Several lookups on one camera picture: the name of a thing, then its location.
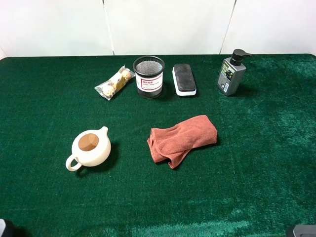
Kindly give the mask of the black mesh pen holder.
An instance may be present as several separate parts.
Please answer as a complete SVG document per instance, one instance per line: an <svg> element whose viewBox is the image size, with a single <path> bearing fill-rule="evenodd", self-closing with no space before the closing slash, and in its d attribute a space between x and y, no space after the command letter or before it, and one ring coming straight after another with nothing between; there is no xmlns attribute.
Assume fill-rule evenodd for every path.
<svg viewBox="0 0 316 237"><path fill-rule="evenodd" d="M165 63L156 56L141 56L133 63L138 94L147 99L161 95Z"/></svg>

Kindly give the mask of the grey object bottom right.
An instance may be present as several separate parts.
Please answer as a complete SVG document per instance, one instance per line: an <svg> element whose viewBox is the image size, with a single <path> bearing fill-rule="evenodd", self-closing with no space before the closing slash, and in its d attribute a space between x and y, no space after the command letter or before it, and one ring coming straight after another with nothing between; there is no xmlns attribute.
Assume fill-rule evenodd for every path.
<svg viewBox="0 0 316 237"><path fill-rule="evenodd" d="M286 231L286 237L316 237L316 225L295 225Z"/></svg>

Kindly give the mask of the rust brown folded towel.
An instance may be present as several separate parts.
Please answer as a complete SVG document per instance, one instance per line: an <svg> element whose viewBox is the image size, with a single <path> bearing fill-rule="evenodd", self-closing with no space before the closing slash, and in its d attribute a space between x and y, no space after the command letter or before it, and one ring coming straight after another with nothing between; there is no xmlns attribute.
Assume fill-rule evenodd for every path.
<svg viewBox="0 0 316 237"><path fill-rule="evenodd" d="M169 128L152 128L147 139L155 163L169 160L176 168L195 148L217 142L217 129L206 115L199 115Z"/></svg>

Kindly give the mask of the black white board eraser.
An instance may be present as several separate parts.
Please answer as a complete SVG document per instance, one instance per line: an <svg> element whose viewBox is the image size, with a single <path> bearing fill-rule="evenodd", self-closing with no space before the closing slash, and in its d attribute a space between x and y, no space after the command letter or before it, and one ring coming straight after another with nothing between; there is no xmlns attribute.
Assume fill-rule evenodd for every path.
<svg viewBox="0 0 316 237"><path fill-rule="evenodd" d="M175 64L172 75L178 96L194 96L196 94L197 87L189 64Z"/></svg>

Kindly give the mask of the packaged quail eggs snack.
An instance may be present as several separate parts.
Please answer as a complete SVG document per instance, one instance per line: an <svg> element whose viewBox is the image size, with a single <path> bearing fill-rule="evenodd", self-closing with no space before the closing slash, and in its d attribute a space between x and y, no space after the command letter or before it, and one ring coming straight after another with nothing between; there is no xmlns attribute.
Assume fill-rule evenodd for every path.
<svg viewBox="0 0 316 237"><path fill-rule="evenodd" d="M135 73L122 66L110 79L96 86L94 89L105 99L110 101L132 78Z"/></svg>

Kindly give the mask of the cream ceramic teapot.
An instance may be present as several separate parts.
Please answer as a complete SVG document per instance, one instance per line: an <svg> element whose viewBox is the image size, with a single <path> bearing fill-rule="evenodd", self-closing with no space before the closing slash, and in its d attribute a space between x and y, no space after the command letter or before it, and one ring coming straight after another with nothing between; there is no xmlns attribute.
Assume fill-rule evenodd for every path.
<svg viewBox="0 0 316 237"><path fill-rule="evenodd" d="M66 160L69 171L77 171L80 167L93 167L103 163L110 155L111 142L108 128L91 129L79 134L72 144L72 154Z"/></svg>

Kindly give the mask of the grey pump dispenser bottle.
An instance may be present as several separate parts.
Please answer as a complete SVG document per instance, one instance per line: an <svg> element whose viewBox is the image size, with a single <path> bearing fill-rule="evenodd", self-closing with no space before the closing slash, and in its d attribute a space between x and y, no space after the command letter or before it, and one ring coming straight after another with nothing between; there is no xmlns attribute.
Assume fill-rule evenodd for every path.
<svg viewBox="0 0 316 237"><path fill-rule="evenodd" d="M246 71L246 67L242 63L246 56L250 57L252 54L242 49L235 49L231 57L223 60L217 85L224 95L235 94Z"/></svg>

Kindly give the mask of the green velvet table cloth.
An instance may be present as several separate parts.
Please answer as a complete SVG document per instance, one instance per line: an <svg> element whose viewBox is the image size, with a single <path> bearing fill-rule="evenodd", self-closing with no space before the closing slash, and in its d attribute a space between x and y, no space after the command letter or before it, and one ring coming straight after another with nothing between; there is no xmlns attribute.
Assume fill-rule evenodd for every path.
<svg viewBox="0 0 316 237"><path fill-rule="evenodd" d="M164 56L163 93L131 80L110 101L95 86L134 56L11 57L0 62L0 216L25 237L282 237L316 222L316 58L252 55L234 96L224 56ZM175 64L197 92L178 96ZM206 115L217 142L174 169L147 139ZM69 171L75 138L108 128L109 157Z"/></svg>

